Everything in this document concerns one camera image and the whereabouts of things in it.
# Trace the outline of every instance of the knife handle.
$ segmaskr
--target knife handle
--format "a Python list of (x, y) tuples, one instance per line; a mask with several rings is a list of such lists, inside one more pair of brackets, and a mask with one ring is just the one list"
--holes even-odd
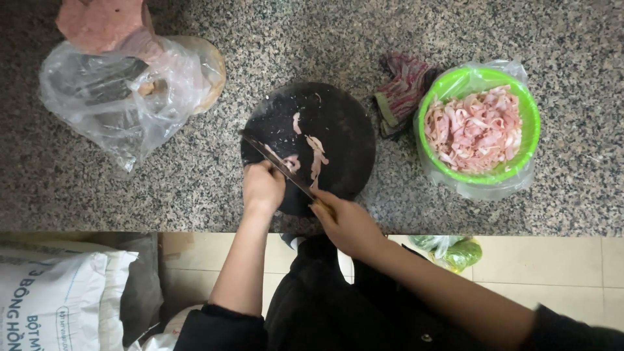
[(315, 204), (318, 204), (319, 206), (321, 206), (325, 211), (327, 211), (327, 213), (329, 213), (329, 215), (331, 216), (331, 218), (334, 220), (334, 222), (338, 221), (338, 216), (336, 215), (336, 211), (328, 204), (324, 203), (321, 199), (316, 198), (316, 200), (314, 200)]

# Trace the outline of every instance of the cloth rag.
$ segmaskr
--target cloth rag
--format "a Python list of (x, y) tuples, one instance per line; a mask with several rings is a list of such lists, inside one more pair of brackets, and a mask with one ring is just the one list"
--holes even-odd
[(409, 127), (421, 99), (436, 78), (444, 72), (438, 64), (430, 65), (403, 52), (389, 52), (379, 60), (392, 81), (379, 88), (375, 100), (379, 106), (381, 136), (397, 139)]

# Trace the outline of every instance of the sleeve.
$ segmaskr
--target sleeve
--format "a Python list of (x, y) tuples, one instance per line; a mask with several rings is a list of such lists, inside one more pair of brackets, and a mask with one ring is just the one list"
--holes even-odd
[(624, 333), (590, 327), (540, 305), (520, 350), (624, 350)]
[(174, 351), (266, 350), (264, 322), (262, 317), (206, 304), (188, 314)]

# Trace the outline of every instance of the tile floor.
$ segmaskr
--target tile floor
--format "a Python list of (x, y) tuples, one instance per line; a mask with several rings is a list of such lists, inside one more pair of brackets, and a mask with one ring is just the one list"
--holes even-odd
[[(232, 233), (193, 233), (183, 252), (165, 260), (165, 315), (201, 303), (210, 295)], [(410, 245), (407, 237), (391, 240)], [(624, 239), (599, 237), (476, 237), (483, 258), (462, 276), (524, 306), (538, 302), (591, 325), (624, 331)], [(278, 234), (269, 234), (263, 314), (288, 272), (295, 252)], [(339, 257), (345, 279), (353, 282), (351, 259)]]

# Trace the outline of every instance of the hand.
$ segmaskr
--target hand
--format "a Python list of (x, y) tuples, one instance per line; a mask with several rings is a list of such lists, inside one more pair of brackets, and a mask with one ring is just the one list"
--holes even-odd
[(260, 212), (273, 215), (284, 199), (286, 181), (284, 175), (274, 168), (271, 162), (264, 160), (257, 164), (248, 164), (244, 171), (243, 203), (245, 212)]
[(312, 193), (336, 211), (336, 220), (320, 205), (313, 204), (312, 211), (323, 225), (325, 234), (334, 245), (354, 259), (367, 261), (388, 240), (377, 223), (360, 205), (342, 200), (334, 194), (312, 189)]

